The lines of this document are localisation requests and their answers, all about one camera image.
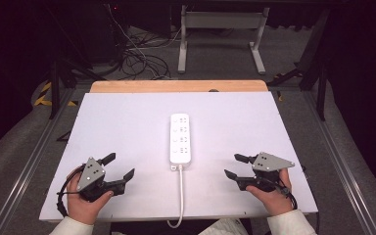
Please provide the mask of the person's left hand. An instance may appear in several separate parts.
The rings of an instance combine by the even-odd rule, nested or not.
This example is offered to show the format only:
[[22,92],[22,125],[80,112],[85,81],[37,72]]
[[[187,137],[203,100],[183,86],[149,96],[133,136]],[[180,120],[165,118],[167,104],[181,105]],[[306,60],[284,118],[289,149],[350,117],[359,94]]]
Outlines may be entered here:
[[68,176],[68,215],[70,218],[78,222],[93,225],[96,222],[99,211],[110,200],[114,193],[112,191],[108,191],[96,201],[88,202],[82,199],[76,192],[80,176],[81,174],[79,172],[75,172],[74,170]]

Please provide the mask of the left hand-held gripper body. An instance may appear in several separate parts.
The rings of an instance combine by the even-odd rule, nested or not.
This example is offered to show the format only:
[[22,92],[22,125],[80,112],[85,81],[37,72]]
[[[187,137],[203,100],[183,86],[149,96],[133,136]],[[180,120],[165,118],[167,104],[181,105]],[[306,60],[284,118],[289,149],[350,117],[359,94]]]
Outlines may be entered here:
[[83,167],[76,191],[89,202],[96,201],[106,192],[113,192],[114,189],[104,181],[105,174],[102,165],[93,158],[89,158]]

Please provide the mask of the person's right hand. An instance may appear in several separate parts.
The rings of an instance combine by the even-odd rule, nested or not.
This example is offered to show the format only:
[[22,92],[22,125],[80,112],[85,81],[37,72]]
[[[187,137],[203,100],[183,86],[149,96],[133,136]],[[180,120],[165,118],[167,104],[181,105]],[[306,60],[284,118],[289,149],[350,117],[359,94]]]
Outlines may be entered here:
[[[279,177],[280,184],[287,187],[289,190],[292,190],[292,184],[287,168],[282,168],[279,171]],[[264,207],[271,216],[291,212],[294,209],[292,201],[278,191],[267,193],[252,185],[247,186],[246,190],[263,203]]]

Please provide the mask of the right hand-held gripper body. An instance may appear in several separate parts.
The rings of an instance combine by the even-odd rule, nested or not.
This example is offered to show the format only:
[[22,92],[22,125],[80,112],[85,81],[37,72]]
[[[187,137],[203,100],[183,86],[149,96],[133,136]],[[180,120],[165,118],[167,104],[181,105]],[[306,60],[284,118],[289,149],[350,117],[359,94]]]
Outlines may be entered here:
[[256,186],[264,192],[272,192],[280,187],[281,169],[295,166],[291,161],[265,152],[249,157],[249,162],[255,173]]

